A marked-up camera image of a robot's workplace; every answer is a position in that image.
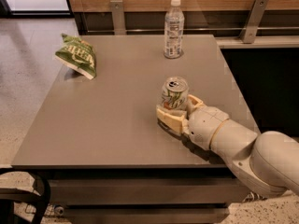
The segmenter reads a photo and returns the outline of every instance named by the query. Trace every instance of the beverage can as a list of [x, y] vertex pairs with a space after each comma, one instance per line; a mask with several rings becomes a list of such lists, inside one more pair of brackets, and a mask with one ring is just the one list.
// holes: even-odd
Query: beverage can
[[188, 83], [182, 77], [170, 77], [162, 87], [162, 107], [185, 110], [188, 98]]

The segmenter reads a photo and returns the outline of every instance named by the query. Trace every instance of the chip bag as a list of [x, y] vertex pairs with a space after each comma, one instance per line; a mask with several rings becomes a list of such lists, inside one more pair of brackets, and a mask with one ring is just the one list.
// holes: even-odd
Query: chip bag
[[93, 46], [79, 37], [62, 34], [64, 46], [55, 52], [55, 57], [67, 67], [88, 79], [96, 77]]

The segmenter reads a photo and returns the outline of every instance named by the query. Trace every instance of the speckled floor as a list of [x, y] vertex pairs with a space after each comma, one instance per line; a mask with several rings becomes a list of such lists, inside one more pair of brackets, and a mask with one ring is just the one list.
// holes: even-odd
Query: speckled floor
[[[35, 115], [61, 68], [54, 52], [62, 45], [61, 33], [77, 35], [72, 19], [0, 19], [0, 167], [10, 165]], [[30, 189], [32, 178], [23, 173], [0, 176], [0, 187]], [[30, 218], [28, 206], [16, 212]], [[233, 203], [222, 223], [299, 223], [299, 197]], [[45, 223], [69, 223], [49, 210]]]

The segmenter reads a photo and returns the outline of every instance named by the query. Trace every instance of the metal bracket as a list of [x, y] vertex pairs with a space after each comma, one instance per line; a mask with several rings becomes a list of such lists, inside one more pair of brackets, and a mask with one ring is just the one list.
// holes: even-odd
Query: metal bracket
[[111, 0], [110, 9], [114, 26], [114, 35], [127, 35], [122, 0]]
[[255, 0], [249, 19], [244, 26], [240, 38], [243, 43], [253, 43], [258, 31], [258, 27], [263, 17], [263, 13], [269, 0]]

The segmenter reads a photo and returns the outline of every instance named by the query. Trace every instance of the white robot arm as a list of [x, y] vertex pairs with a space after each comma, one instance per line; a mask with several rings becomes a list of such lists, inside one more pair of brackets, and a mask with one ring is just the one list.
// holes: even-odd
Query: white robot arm
[[258, 136], [192, 95], [186, 111], [157, 105], [157, 117], [197, 146], [218, 154], [252, 191], [267, 198], [287, 189], [299, 195], [299, 144], [289, 136], [278, 132]]

